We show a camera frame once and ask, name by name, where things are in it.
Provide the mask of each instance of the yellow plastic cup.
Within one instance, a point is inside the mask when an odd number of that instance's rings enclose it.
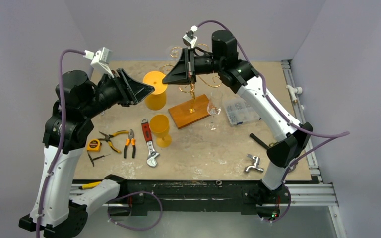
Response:
[[[150,120],[150,130],[155,135],[155,143],[160,147],[167,147],[172,143],[169,135],[170,125],[169,119],[162,114],[155,115]]]
[[[167,84],[163,84],[164,77],[165,75],[162,72],[152,71],[146,74],[144,76],[144,80],[142,81],[143,83],[155,88],[155,91],[144,100],[145,105],[151,110],[157,111],[166,105]]]

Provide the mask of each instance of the white wall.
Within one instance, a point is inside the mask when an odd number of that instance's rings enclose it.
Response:
[[[324,0],[65,0],[91,49],[114,51],[114,59],[165,60],[169,46],[182,46],[191,26],[224,23],[252,60],[291,59],[307,36]],[[211,45],[204,25],[197,35]]]
[[[352,133],[317,152],[348,237],[381,237],[381,0],[327,0],[292,70],[316,131]]]
[[[18,219],[37,196],[44,125],[66,48],[87,45],[63,0],[0,1],[0,238],[34,236]],[[89,61],[67,55],[64,69],[88,70]]]

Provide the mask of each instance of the adjustable wrench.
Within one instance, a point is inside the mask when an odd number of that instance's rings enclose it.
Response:
[[[152,144],[152,136],[151,136],[151,130],[150,126],[148,124],[148,120],[144,119],[141,121],[142,126],[142,132],[144,133],[145,141],[147,142],[148,146],[148,158],[147,158],[147,164],[151,167],[155,167],[157,165],[157,161],[155,158],[160,155],[157,151],[155,151],[154,146]]]

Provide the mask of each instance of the yellow-handled pliers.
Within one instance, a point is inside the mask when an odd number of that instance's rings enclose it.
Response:
[[[135,146],[135,134],[133,133],[133,130],[129,131],[129,134],[127,135],[126,144],[124,148],[124,158],[126,159],[126,151],[129,144],[132,144],[133,151],[132,151],[132,158],[135,158],[135,152],[136,152],[136,146]]]
[[[117,149],[114,145],[113,145],[113,142],[110,140],[111,138],[117,136],[117,135],[120,135],[120,134],[128,134],[129,131],[127,130],[120,130],[120,131],[116,131],[115,133],[111,134],[111,135],[107,135],[107,134],[104,134],[102,133],[101,131],[99,131],[100,134],[102,134],[104,136],[104,138],[99,138],[98,140],[103,140],[103,141],[106,141],[110,148],[116,152],[118,152],[119,154],[122,153],[122,151],[120,149]]]

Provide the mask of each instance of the wooden table top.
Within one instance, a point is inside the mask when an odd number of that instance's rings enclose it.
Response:
[[[166,61],[119,61],[110,64],[111,69],[124,68],[129,76],[142,81],[145,74],[150,71],[159,71],[169,64]],[[266,78],[267,87],[283,107],[294,115],[286,81],[280,62],[253,62],[253,66],[262,72]],[[207,82],[212,82],[213,75],[203,75]],[[101,75],[93,73],[91,80],[97,83]],[[238,98],[228,87],[218,89],[210,88],[200,80],[196,84],[196,96],[209,95],[212,90],[223,92],[223,101]],[[258,180],[263,173],[257,171],[244,172],[244,168],[252,164],[246,154],[261,158],[260,166],[267,168],[269,159],[266,150],[249,138],[250,133],[269,144],[275,142],[274,138],[263,121],[251,122],[239,126],[231,126],[225,112],[217,115],[219,128],[211,131],[205,127],[209,118],[202,119],[192,125],[177,129],[169,115],[168,108],[176,106],[191,99],[189,93],[180,92],[176,85],[169,85],[167,90],[167,103],[159,111],[148,109],[144,102],[124,108],[112,106],[104,115],[92,119],[95,126],[88,136],[88,141],[100,138],[98,131],[106,134],[118,130],[133,129],[136,138],[136,157],[131,158],[132,149],[129,148],[127,158],[123,154],[112,151],[106,142],[102,142],[100,152],[90,152],[92,157],[110,154],[108,157],[95,161],[92,164],[84,150],[76,167],[75,179],[102,179],[108,174],[115,174],[126,179],[172,179],[172,180]],[[160,153],[157,157],[158,165],[150,167],[146,163],[148,149],[145,143],[141,120],[151,118],[157,114],[164,114],[170,121],[172,143],[166,148],[155,149]],[[112,139],[113,144],[123,151],[127,135],[122,134]],[[287,180],[311,180],[307,161],[302,159],[296,169],[289,173]]]

